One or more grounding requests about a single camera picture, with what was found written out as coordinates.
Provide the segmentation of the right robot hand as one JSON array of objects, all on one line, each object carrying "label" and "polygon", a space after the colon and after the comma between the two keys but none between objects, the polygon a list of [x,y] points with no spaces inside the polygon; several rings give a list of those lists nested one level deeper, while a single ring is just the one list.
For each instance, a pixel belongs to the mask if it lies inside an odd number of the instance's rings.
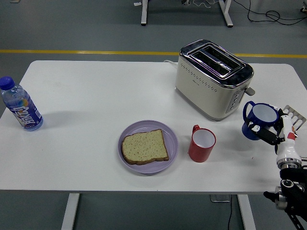
[{"label": "right robot hand", "polygon": [[242,133],[251,140],[263,140],[275,146],[276,163],[282,168],[299,168],[302,158],[295,150],[296,129],[289,114],[281,108],[256,104],[247,114],[243,109]]}]

